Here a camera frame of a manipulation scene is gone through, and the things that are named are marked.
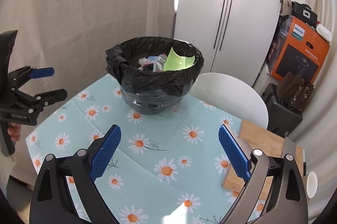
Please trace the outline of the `person left hand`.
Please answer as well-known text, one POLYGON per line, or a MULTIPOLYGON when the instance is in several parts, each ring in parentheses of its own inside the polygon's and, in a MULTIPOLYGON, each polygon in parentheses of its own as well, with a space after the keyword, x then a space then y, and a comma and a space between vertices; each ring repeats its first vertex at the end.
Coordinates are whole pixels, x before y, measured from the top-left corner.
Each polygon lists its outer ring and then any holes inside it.
POLYGON ((18 142, 21 137, 21 124, 18 123, 10 123, 7 133, 9 134, 11 141, 18 142))

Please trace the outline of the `cream sleeve forearm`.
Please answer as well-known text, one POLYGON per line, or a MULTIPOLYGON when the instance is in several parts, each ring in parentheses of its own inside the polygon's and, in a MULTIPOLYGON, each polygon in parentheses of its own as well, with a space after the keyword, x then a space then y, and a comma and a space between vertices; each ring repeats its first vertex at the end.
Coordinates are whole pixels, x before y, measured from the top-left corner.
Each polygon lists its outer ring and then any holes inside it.
POLYGON ((16 164, 14 157, 5 157, 1 153, 1 190, 14 212, 24 223, 29 223, 32 191, 10 176, 16 164))

